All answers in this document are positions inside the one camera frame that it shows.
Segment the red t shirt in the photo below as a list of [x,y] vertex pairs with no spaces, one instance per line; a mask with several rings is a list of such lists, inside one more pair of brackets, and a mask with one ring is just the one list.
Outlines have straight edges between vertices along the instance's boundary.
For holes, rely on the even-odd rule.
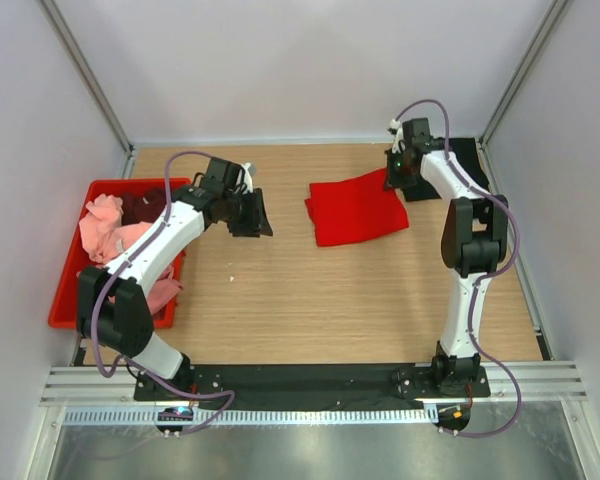
[[334,247],[390,235],[409,227],[408,214],[384,169],[337,182],[309,185],[305,199],[316,244]]

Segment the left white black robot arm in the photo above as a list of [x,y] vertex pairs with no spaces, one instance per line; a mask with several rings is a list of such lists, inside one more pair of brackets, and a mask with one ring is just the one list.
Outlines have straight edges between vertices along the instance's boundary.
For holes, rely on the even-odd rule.
[[192,241],[223,223],[234,237],[273,233],[255,167],[213,155],[207,168],[178,188],[165,188],[166,203],[129,249],[103,267],[78,276],[76,329],[89,339],[99,373],[112,377],[120,362],[151,379],[171,400],[194,399],[189,357],[155,331],[148,295],[167,267]]

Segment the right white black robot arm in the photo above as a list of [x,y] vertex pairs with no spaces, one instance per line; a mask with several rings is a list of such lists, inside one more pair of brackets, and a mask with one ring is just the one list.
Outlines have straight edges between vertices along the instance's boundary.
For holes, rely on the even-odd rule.
[[429,183],[447,203],[441,258],[451,274],[451,294],[443,334],[428,366],[398,368],[393,379],[403,398],[486,395],[479,344],[485,297],[507,254],[507,201],[492,196],[461,167],[429,122],[417,118],[391,121],[393,143],[386,150],[387,188]]

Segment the folded black t shirt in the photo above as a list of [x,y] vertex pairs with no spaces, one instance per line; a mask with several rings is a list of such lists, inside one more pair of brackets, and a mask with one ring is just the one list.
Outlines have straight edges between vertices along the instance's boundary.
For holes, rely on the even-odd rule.
[[[476,142],[473,138],[451,138],[450,150],[456,154],[459,165],[481,188],[490,190],[489,180],[479,160]],[[420,178],[416,185],[402,190],[406,202],[440,199],[434,187]]]

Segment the dark maroon t shirt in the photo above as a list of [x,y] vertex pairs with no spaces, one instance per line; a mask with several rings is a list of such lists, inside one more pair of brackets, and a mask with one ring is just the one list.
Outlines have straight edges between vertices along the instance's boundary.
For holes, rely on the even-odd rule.
[[141,222],[151,224],[166,207],[166,190],[163,187],[150,188],[142,194],[124,192],[119,198],[122,202],[122,226]]

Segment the dusty pink t shirt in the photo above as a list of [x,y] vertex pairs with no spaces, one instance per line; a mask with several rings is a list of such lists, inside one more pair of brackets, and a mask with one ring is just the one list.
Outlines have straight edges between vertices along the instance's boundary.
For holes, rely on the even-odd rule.
[[114,317],[117,310],[131,311],[132,317],[160,316],[182,290],[169,265],[155,279],[142,277],[131,268],[115,276],[116,268],[88,265],[77,274],[76,313],[79,317],[91,317],[98,310],[101,319]]

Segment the light pink t shirt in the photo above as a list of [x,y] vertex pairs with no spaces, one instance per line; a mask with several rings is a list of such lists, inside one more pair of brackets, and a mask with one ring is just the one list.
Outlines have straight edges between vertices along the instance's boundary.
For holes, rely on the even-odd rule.
[[150,228],[148,222],[122,225],[122,199],[101,194],[86,203],[79,221],[82,248],[89,259],[104,265],[125,253]]

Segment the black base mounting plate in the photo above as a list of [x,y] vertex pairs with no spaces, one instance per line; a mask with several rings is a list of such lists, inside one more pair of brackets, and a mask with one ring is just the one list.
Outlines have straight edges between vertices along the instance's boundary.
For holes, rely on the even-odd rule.
[[167,383],[186,393],[235,392],[236,409],[321,410],[365,401],[487,398],[481,366],[455,372],[428,364],[204,365],[181,369]]

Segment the right aluminium frame post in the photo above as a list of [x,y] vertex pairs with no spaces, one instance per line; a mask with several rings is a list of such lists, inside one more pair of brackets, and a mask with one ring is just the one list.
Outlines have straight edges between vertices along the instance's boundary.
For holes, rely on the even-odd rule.
[[481,147],[486,148],[494,137],[514,100],[523,88],[527,79],[530,77],[536,63],[552,38],[554,31],[559,26],[562,18],[566,15],[571,5],[571,0],[553,0],[549,3],[546,12],[534,31],[528,46],[500,97],[495,110],[487,122],[482,135],[479,137],[479,145]]

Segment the aluminium frame post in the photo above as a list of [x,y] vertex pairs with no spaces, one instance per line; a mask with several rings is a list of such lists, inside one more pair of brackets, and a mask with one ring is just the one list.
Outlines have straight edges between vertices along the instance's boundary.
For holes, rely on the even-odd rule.
[[528,46],[500,97],[495,110],[487,122],[482,135],[479,137],[479,145],[481,147],[486,148],[494,137],[514,100],[523,88],[527,79],[530,77],[536,63],[552,38],[554,31],[559,26],[562,18],[566,15],[571,5],[571,0],[553,0],[549,3],[546,12],[534,31]]
[[76,69],[81,81],[86,87],[97,109],[100,111],[114,138],[121,146],[126,156],[131,156],[134,150],[132,142],[124,131],[118,116],[114,112],[111,103],[102,89],[57,2],[53,0],[38,0],[37,4],[47,18],[52,30],[62,45],[70,62]]

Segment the aluminium front rail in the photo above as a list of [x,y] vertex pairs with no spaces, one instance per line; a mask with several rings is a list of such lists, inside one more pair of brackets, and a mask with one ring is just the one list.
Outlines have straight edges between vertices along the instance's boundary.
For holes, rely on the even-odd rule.
[[[522,399],[534,401],[585,401],[584,383],[570,361],[510,362]],[[94,366],[53,367],[45,381],[39,405],[106,406],[132,400],[136,381],[125,370],[111,378]]]

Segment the left aluminium frame post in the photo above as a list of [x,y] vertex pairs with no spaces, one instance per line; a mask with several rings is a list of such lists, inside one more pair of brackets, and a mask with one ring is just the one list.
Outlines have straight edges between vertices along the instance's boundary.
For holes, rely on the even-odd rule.
[[81,81],[86,87],[97,109],[100,111],[114,138],[121,146],[126,156],[131,156],[134,150],[132,142],[124,131],[118,116],[114,112],[111,103],[102,89],[57,2],[53,0],[38,0],[37,4],[47,18],[52,30],[62,45],[70,62],[76,69]]

